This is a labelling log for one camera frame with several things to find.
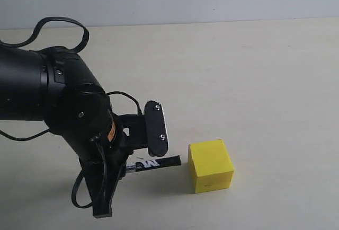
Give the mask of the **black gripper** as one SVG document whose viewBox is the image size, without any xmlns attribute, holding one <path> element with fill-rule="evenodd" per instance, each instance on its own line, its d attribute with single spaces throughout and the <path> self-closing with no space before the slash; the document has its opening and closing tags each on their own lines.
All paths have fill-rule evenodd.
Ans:
<svg viewBox="0 0 339 230">
<path fill-rule="evenodd" d="M 146 148 L 148 144 L 145 117 L 142 114 L 112 113 L 115 133 L 97 162 L 79 159 L 81 171 L 78 183 L 85 181 L 90 202 L 78 205 L 81 209 L 111 211 L 112 199 L 118 182 L 126 175 L 127 159 L 134 150 Z"/>
</svg>

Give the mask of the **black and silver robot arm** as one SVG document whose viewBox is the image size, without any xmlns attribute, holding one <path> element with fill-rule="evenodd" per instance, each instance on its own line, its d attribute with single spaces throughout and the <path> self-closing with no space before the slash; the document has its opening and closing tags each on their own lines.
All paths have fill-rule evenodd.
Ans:
<svg viewBox="0 0 339 230">
<path fill-rule="evenodd" d="M 66 47 L 23 50 L 1 45 L 1 119 L 43 121 L 79 158 L 81 171 L 71 200 L 78 207 L 82 182 L 96 218 L 112 214 L 111 203 L 128 157 L 150 145 L 149 114 L 117 115 L 81 57 Z"/>
</svg>

